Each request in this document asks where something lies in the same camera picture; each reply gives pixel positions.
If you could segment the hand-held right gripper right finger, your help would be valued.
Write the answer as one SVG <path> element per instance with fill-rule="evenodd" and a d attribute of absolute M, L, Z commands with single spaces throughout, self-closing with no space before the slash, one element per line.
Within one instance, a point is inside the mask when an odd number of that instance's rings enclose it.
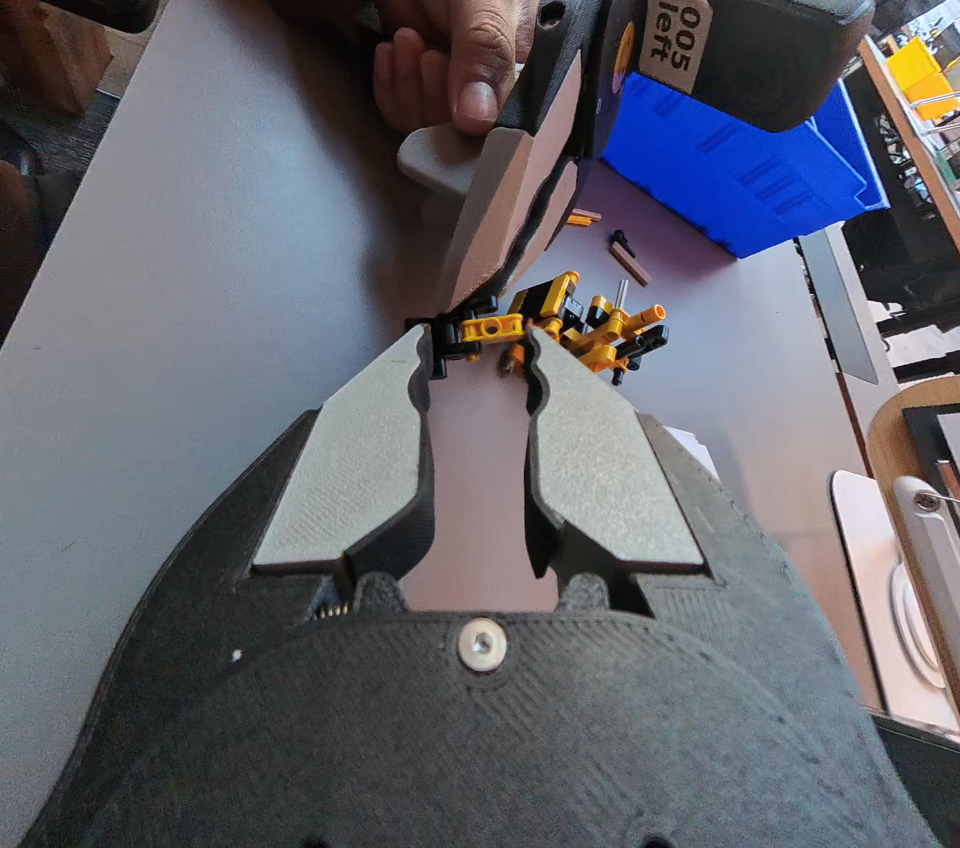
<path fill-rule="evenodd" d="M 543 329 L 524 338 L 524 536 L 537 578 L 704 575 L 706 556 L 639 412 Z"/>

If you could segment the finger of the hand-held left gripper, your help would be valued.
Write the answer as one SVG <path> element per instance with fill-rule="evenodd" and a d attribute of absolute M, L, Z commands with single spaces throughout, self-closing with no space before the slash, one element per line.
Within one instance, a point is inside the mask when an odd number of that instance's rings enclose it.
<path fill-rule="evenodd" d="M 578 161 L 561 157 L 537 189 L 527 217 L 513 239 L 507 260 L 498 274 L 499 297 L 518 282 L 556 239 L 558 231 L 570 216 L 578 191 L 578 178 Z"/>
<path fill-rule="evenodd" d="M 496 127 L 482 148 L 454 125 L 409 134 L 397 153 L 400 170 L 437 197 L 461 200 L 438 278 L 438 312 L 450 313 L 486 285 L 498 295 L 498 274 L 534 196 L 563 157 L 582 85 L 581 54 L 535 134 Z"/>

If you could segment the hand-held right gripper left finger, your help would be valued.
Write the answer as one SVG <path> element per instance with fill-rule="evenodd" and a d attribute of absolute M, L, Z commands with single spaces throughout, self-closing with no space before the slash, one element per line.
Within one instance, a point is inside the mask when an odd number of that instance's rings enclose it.
<path fill-rule="evenodd" d="M 251 567 L 357 582 L 406 576 L 435 535 L 428 326 L 410 328 L 318 411 Z"/>

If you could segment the yellow black lego model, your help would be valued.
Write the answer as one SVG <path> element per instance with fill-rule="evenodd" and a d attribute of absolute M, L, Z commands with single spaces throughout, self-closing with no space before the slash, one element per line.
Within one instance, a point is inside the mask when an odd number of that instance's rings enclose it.
<path fill-rule="evenodd" d="M 411 317 L 404 329 L 425 326 L 433 352 L 432 379 L 444 379 L 449 362 L 478 362 L 486 348 L 501 346 L 498 372 L 510 375 L 526 364 L 524 338 L 543 331 L 592 374 L 611 373 L 611 384 L 641 368 L 642 360 L 666 347 L 666 311 L 655 304 L 630 315 L 625 310 L 630 281 L 621 280 L 614 299 L 595 295 L 588 304 L 576 297 L 575 270 L 519 290 L 505 312 L 493 296 L 477 295 L 448 313 Z"/>

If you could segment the grey ribbed lego piece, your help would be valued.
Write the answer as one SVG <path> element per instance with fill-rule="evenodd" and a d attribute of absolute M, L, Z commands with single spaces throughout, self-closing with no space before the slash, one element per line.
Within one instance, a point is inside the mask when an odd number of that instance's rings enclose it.
<path fill-rule="evenodd" d="M 652 283 L 651 275 L 642 265 L 633 257 L 630 252 L 620 243 L 611 241 L 608 245 L 608 253 L 617 261 L 618 265 L 628 274 L 634 282 L 641 288 L 646 289 Z"/>

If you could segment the lego instruction booklet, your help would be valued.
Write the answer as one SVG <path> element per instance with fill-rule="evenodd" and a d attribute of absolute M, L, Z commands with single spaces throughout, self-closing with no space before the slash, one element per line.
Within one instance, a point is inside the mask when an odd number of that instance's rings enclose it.
<path fill-rule="evenodd" d="M 719 475 L 714 465 L 714 459 L 712 458 L 708 448 L 699 441 L 695 434 L 690 431 L 678 429 L 669 425 L 666 425 L 665 430 L 690 454 L 691 457 L 698 461 L 702 468 L 711 475 L 714 481 L 719 481 Z"/>

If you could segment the blue plastic bin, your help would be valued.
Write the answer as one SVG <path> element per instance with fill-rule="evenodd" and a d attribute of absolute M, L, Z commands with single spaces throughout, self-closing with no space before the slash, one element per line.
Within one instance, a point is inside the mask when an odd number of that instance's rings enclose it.
<path fill-rule="evenodd" d="M 842 82 L 770 134 L 631 75 L 603 160 L 738 259 L 890 208 Z"/>

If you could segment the yellow storage bin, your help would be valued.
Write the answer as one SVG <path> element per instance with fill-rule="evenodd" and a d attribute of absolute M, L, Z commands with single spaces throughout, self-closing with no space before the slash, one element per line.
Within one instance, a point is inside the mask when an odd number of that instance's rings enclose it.
<path fill-rule="evenodd" d="M 909 109 L 919 120 L 937 122 L 959 106 L 959 89 L 946 73 L 928 74 L 903 90 Z"/>
<path fill-rule="evenodd" d="M 905 94 L 930 76 L 942 74 L 939 62 L 920 37 L 910 39 L 896 50 L 887 60 L 887 67 L 896 85 Z"/>

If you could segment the silver monitor stand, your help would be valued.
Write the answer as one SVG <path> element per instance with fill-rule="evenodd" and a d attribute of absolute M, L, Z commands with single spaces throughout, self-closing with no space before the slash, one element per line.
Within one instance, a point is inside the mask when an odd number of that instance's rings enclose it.
<path fill-rule="evenodd" d="M 836 470 L 829 485 L 881 709 L 958 738 L 958 716 L 878 482 Z"/>

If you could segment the wooden desk riser board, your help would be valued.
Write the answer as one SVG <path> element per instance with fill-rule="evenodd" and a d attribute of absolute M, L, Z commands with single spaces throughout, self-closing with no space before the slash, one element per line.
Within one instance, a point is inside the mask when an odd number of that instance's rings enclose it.
<path fill-rule="evenodd" d="M 958 406 L 957 376 L 901 390 L 877 411 L 868 433 L 870 469 L 894 525 L 919 607 L 953 707 L 959 701 L 958 494 L 925 479 L 920 449 L 905 412 L 939 415 Z"/>

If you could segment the dark grey desk panel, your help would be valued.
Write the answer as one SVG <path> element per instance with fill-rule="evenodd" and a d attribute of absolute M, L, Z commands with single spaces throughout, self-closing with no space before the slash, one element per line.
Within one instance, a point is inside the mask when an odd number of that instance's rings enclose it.
<path fill-rule="evenodd" d="M 833 361 L 842 373 L 876 386 L 880 379 L 828 231 L 812 232 L 797 242 Z"/>

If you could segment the black flat panel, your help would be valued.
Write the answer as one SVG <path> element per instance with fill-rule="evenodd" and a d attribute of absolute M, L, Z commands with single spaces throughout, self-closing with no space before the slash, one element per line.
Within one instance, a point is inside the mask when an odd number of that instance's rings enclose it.
<path fill-rule="evenodd" d="M 959 404 L 907 407 L 901 414 L 922 479 L 936 494 L 948 499 L 954 522 L 958 523 Z"/>

